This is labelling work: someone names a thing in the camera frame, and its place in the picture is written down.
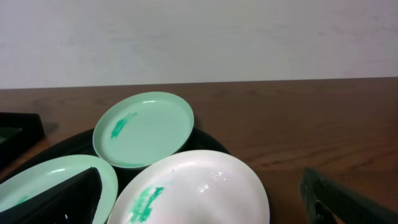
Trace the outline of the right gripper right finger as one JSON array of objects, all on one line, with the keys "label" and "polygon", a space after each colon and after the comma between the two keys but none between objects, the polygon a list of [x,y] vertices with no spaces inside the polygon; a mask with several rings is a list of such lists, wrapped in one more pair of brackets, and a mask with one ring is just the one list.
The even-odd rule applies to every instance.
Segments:
[{"label": "right gripper right finger", "polygon": [[397,223],[397,213],[342,186],[317,170],[306,168],[300,194],[311,224]]}]

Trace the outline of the mint plate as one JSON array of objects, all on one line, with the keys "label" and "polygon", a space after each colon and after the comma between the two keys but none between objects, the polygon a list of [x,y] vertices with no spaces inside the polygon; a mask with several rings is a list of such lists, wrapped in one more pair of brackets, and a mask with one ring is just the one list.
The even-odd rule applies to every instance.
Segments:
[{"label": "mint plate", "polygon": [[181,150],[194,124],[193,110],[183,98],[140,93],[102,115],[93,131],[93,148],[114,167],[141,169]]},{"label": "mint plate", "polygon": [[118,179],[112,166],[96,156],[77,154],[58,157],[30,167],[1,184],[1,211],[45,192],[63,181],[89,169],[99,172],[102,193],[93,222],[106,223],[118,192]]}]

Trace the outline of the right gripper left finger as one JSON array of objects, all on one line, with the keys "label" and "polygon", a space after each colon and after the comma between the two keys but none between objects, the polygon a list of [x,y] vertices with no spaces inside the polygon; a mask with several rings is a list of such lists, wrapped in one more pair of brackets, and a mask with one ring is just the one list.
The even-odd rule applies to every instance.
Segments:
[{"label": "right gripper left finger", "polygon": [[101,192],[100,173],[92,167],[1,212],[1,224],[92,223]]}]

